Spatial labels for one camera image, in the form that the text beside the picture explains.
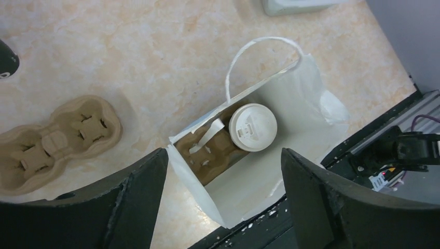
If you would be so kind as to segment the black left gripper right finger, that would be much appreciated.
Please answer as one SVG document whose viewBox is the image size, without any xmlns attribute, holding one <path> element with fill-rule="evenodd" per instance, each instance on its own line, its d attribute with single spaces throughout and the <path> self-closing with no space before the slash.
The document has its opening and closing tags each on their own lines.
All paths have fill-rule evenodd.
<svg viewBox="0 0 440 249">
<path fill-rule="evenodd" d="M 284 148 L 299 248 L 439 248 L 439 206 L 373 191 Z"/>
</svg>

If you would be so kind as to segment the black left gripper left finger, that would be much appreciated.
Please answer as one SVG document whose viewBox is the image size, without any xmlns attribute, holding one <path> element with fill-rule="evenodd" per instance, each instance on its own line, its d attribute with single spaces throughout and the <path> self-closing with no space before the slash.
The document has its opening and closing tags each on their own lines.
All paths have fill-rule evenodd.
<svg viewBox="0 0 440 249">
<path fill-rule="evenodd" d="M 168 168 L 163 148 L 54 200 L 1 203 L 1 248 L 149 248 Z"/>
</svg>

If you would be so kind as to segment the white plastic cup lid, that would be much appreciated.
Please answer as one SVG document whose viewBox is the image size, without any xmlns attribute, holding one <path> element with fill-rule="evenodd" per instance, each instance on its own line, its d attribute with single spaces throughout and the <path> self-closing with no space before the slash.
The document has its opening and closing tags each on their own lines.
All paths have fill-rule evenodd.
<svg viewBox="0 0 440 249">
<path fill-rule="evenodd" d="M 229 121 L 232 141 L 240 149 L 257 152 L 269 147 L 277 136 L 278 124 L 273 112 L 257 103 L 238 108 Z"/>
</svg>

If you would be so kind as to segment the light blue paper bag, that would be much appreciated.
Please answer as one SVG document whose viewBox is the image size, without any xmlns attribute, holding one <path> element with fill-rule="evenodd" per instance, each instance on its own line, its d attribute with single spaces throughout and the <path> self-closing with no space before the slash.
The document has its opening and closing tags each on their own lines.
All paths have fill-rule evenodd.
<svg viewBox="0 0 440 249">
<path fill-rule="evenodd" d="M 349 112 L 323 83 L 315 59 L 294 41 L 298 60 L 285 69 L 231 96 L 231 79 L 225 79 L 226 101 L 170 137 L 169 163 L 193 195 L 198 207 L 213 221 L 232 228 L 278 201 L 284 194 L 281 151 L 290 148 L 312 162 L 321 160 L 339 144 L 347 129 Z M 195 153 L 223 128 L 229 129 L 233 113 L 245 104 L 269 108 L 278 124 L 273 143 L 262 151 L 249 152 L 206 186 L 197 179 L 175 144 L 185 135 L 207 126 L 202 138 L 189 150 Z"/>
</svg>

